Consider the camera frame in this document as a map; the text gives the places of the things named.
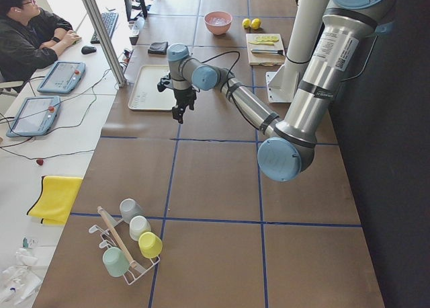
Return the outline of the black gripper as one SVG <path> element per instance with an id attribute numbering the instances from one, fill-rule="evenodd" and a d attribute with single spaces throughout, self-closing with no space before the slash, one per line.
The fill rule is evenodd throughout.
<path id="1" fill-rule="evenodd" d="M 169 73 L 166 76 L 161 77 L 157 83 L 157 89 L 159 92 L 163 92 L 169 88 L 173 90 L 175 105 L 172 107 L 172 117 L 178 123 L 183 124 L 183 115 L 185 109 L 188 107 L 190 110 L 194 110 L 194 103 L 197 100 L 197 90 L 192 84 L 187 81 L 183 81 L 185 84 L 184 88 L 176 88 L 175 82 Z"/>

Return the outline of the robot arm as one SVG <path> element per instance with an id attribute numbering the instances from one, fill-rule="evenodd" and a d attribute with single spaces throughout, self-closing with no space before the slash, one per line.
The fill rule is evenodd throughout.
<path id="1" fill-rule="evenodd" d="M 284 117 L 255 97 L 230 70 L 191 57 L 184 44 L 167 49 L 169 74 L 157 88 L 173 91 L 172 114 L 178 121 L 193 108 L 197 90 L 223 93 L 265 135 L 257 152 L 261 171 L 275 181 L 293 180 L 314 159 L 316 130 L 359 41 L 382 27 L 395 1 L 300 0 L 286 60 L 277 72 L 281 91 L 292 94 Z"/>

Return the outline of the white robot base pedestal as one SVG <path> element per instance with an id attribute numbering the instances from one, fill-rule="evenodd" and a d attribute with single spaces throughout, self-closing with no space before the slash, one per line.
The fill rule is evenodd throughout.
<path id="1" fill-rule="evenodd" d="M 285 62 L 277 72 L 266 73 L 270 103 L 288 103 L 293 100 L 323 29 L 323 13 L 329 1 L 298 0 Z"/>

